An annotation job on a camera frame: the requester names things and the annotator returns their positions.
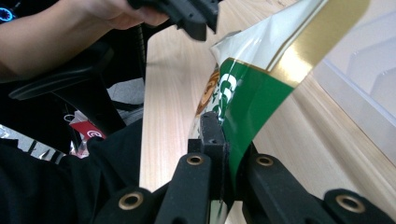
person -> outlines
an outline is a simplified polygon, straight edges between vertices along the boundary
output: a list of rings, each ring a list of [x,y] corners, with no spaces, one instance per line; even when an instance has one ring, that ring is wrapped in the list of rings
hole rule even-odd
[[[72,141],[64,116],[74,114],[73,107],[52,94],[24,101],[12,100],[8,94],[23,84],[21,80],[50,71],[98,39],[115,51],[102,75],[108,88],[142,77],[135,25],[141,21],[158,25],[167,19],[152,8],[132,10],[126,1],[99,8],[101,14],[89,11],[97,6],[81,5],[73,0],[0,0],[0,6],[11,8],[18,17],[0,26],[0,124],[64,153]]]
[[[67,62],[111,30],[167,16],[126,0],[60,0],[36,14],[0,24],[0,81],[25,80]],[[92,223],[115,192],[137,186],[142,120],[106,140],[88,142],[90,156],[59,164],[35,159],[17,141],[0,139],[0,223]]]

wooden table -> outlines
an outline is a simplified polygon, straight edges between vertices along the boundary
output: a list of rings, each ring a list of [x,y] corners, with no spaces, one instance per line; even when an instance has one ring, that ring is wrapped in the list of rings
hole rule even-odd
[[[226,34],[289,6],[293,0],[226,0],[219,4],[218,33],[206,42],[170,27],[148,43],[141,186],[167,183],[187,152],[195,109],[215,67],[209,48]],[[308,76],[254,140],[261,153],[279,158],[313,195],[351,189],[396,220],[396,167]],[[243,223],[238,211],[228,223]]]

gray floor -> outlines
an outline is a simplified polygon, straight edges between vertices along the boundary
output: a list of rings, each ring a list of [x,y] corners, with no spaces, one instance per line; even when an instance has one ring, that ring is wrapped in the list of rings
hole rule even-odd
[[[121,82],[110,89],[108,93],[113,100],[129,103],[129,104],[142,104],[144,101],[144,83],[143,79],[135,79],[131,81]],[[130,124],[137,119],[142,118],[143,109],[139,109],[133,112],[119,111],[121,117],[126,124]],[[23,151],[28,151],[34,142],[33,139],[17,133],[8,127],[2,126],[0,124],[0,137],[19,139],[19,148]],[[50,148],[44,144],[37,143],[32,152],[32,156],[40,158],[43,160],[48,160],[53,155],[53,148]]]

blue led ring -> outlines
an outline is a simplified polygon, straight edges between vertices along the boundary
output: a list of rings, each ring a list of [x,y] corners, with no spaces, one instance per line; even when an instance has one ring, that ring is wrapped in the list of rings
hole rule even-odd
[[[5,7],[0,7],[0,21],[7,22],[12,21],[12,19],[14,19],[12,12]]]

